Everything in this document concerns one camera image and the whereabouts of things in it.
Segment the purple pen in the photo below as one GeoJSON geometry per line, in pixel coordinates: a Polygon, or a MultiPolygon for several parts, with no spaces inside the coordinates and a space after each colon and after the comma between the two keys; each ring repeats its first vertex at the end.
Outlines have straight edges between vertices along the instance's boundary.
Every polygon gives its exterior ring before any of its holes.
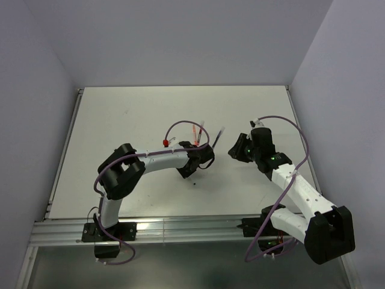
{"type": "Polygon", "coordinates": [[[225,127],[222,126],[221,129],[219,130],[217,136],[215,137],[215,140],[214,140],[214,142],[212,144],[212,149],[214,149],[216,147],[220,137],[223,135],[224,130],[225,130],[225,127]]]}

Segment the red pen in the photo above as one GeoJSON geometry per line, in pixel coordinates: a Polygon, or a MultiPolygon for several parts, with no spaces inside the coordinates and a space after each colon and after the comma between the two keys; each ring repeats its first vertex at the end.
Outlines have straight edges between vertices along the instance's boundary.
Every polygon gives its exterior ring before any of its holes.
{"type": "Polygon", "coordinates": [[[202,120],[202,121],[200,122],[199,133],[198,133],[198,136],[197,136],[197,146],[199,146],[199,144],[200,144],[200,140],[201,140],[202,132],[203,132],[202,128],[204,127],[204,124],[205,124],[205,121],[202,120]]]}

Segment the orange pen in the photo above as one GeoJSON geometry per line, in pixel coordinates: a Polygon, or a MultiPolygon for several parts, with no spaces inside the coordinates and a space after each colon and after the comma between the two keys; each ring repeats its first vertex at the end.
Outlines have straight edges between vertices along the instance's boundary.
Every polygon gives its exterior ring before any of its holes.
{"type": "Polygon", "coordinates": [[[196,131],[196,126],[192,125],[192,134],[193,134],[193,140],[194,144],[198,146],[198,141],[197,141],[197,131],[196,131]]]}

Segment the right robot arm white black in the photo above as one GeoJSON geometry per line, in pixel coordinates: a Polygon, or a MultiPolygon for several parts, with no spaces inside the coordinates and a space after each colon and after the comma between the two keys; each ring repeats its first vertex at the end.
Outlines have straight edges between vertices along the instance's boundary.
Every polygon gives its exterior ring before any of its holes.
{"type": "Polygon", "coordinates": [[[304,244],[308,256],[316,264],[355,250],[350,210],[345,206],[337,207],[323,197],[284,153],[276,151],[269,128],[254,127],[249,134],[240,134],[228,154],[244,163],[256,163],[259,171],[283,189],[283,195],[288,196],[301,211],[296,215],[279,200],[264,208],[255,240],[262,234],[285,232],[304,244]]]}

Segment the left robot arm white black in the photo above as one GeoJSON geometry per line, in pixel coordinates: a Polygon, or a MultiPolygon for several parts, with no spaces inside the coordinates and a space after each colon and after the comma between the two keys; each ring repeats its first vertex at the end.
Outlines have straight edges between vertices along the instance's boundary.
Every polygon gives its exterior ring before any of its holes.
{"type": "Polygon", "coordinates": [[[202,164],[215,160],[209,144],[196,146],[180,141],[158,151],[137,152],[126,143],[117,148],[98,168],[93,189],[100,195],[99,209],[94,215],[96,234],[103,240],[116,236],[122,200],[131,194],[146,174],[176,169],[189,178],[202,164]]]}

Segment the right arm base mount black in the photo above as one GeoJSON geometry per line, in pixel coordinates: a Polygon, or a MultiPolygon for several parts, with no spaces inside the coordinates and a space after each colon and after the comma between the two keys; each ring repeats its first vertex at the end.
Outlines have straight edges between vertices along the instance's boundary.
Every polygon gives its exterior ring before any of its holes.
{"type": "MultiPolygon", "coordinates": [[[[258,230],[263,224],[262,217],[243,218],[241,223],[237,225],[237,228],[242,229],[243,236],[253,237],[257,234],[258,230]]],[[[282,244],[285,240],[284,237],[287,233],[273,228],[271,222],[268,222],[264,227],[260,237],[271,237],[270,239],[259,239],[257,245],[261,252],[268,250],[278,244],[282,244]]]]}

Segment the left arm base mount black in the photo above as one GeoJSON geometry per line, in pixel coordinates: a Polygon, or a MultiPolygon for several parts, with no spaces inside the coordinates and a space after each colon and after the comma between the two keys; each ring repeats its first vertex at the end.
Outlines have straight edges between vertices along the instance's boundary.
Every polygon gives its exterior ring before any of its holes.
{"type": "MultiPolygon", "coordinates": [[[[120,241],[134,241],[137,234],[136,222],[118,222],[116,225],[105,229],[109,235],[120,241]]],[[[100,228],[96,214],[93,216],[92,222],[87,222],[84,225],[81,241],[83,243],[102,243],[116,241],[100,228]]],[[[120,253],[121,243],[115,245],[95,245],[94,255],[98,259],[110,260],[116,258],[120,253]]]]}

